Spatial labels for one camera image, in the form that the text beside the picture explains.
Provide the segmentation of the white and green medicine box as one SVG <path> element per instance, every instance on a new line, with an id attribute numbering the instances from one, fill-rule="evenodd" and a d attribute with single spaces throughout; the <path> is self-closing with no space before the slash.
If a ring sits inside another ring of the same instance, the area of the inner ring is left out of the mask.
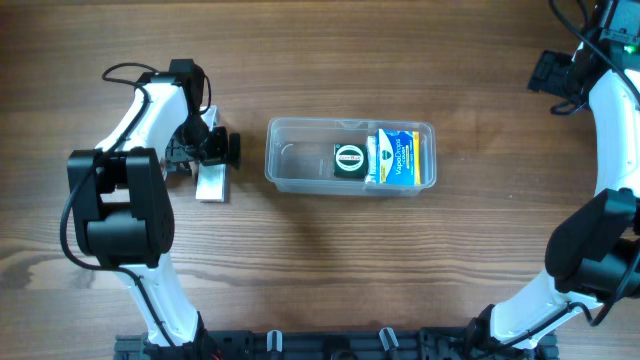
<path id="1" fill-rule="evenodd" d="M 197 200 L 224 203 L 227 199 L 227 188 L 226 164 L 199 166 L 196 185 Z"/>

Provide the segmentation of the dark green ointment box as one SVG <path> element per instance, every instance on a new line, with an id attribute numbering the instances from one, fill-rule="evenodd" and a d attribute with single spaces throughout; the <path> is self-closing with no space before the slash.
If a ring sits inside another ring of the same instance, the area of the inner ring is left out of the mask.
<path id="1" fill-rule="evenodd" d="M 366 147 L 359 144 L 334 146 L 334 175 L 338 178 L 363 179 L 368 171 Z"/>

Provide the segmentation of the white and blue medicine box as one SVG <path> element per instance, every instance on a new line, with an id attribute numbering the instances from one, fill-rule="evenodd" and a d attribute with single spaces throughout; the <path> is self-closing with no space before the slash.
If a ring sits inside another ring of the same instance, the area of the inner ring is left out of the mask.
<path id="1" fill-rule="evenodd" d="M 378 138 L 376 135 L 367 137 L 366 150 L 368 167 L 364 181 L 366 184 L 376 184 L 378 182 Z"/>

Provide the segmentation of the blue VapoDrops box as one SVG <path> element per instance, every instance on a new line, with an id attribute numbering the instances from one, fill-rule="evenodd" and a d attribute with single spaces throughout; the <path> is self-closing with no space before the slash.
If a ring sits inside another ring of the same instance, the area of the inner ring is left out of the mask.
<path id="1" fill-rule="evenodd" d="M 422 183 L 419 132 L 379 129 L 375 140 L 378 184 L 417 186 Z"/>

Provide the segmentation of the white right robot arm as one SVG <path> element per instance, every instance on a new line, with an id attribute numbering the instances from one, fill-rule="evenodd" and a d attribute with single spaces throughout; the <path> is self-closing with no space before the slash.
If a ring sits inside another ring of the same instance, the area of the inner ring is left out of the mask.
<path id="1" fill-rule="evenodd" d="M 513 297 L 467 325 L 463 350 L 475 359 L 531 356 L 577 315 L 597 327 L 617 302 L 639 295 L 639 48 L 583 42 L 573 55 L 545 53 L 534 90 L 563 90 L 595 120 L 597 179 L 592 200 L 552 233 L 542 271 Z"/>

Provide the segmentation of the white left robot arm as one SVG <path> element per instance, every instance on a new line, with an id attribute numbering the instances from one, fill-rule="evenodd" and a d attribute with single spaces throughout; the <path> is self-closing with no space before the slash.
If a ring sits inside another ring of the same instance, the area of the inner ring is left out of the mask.
<path id="1" fill-rule="evenodd" d="M 192 164 L 238 167 L 240 136 L 204 121 L 211 85 L 193 60 L 174 59 L 165 71 L 141 68 L 130 84 L 133 103 L 114 131 L 69 156 L 61 248 L 76 266 L 113 272 L 127 286 L 147 325 L 142 354 L 219 359 L 172 264 L 175 219 L 165 179 L 189 173 Z"/>

